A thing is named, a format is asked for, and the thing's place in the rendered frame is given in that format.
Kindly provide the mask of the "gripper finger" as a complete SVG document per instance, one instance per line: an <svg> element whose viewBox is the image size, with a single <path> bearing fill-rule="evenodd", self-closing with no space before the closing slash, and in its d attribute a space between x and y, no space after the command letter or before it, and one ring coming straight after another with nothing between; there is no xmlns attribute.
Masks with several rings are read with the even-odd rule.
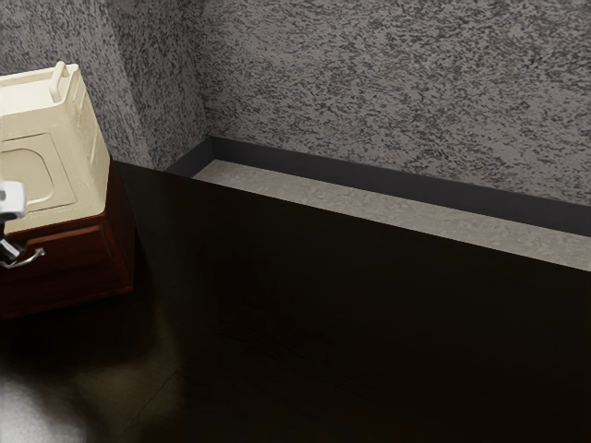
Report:
<svg viewBox="0 0 591 443"><path fill-rule="evenodd" d="M0 238L0 265L10 268L19 258L19 246L11 244L4 237Z"/></svg>

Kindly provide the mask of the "dark red wooden cabinet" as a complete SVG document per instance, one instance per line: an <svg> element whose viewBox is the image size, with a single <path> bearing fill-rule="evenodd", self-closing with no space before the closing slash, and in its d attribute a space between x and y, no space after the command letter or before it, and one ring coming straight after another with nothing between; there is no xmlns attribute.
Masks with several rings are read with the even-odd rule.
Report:
<svg viewBox="0 0 591 443"><path fill-rule="evenodd" d="M0 320L133 290L136 225L114 162L103 212L9 233L20 266L0 265Z"/></svg>

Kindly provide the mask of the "cream box with lid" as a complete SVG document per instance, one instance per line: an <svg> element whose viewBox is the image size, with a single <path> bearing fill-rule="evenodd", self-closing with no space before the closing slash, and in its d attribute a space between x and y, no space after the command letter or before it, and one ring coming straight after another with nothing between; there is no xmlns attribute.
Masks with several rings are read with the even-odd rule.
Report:
<svg viewBox="0 0 591 443"><path fill-rule="evenodd" d="M78 65L0 77L0 179L26 196L7 233L103 212L110 162Z"/></svg>

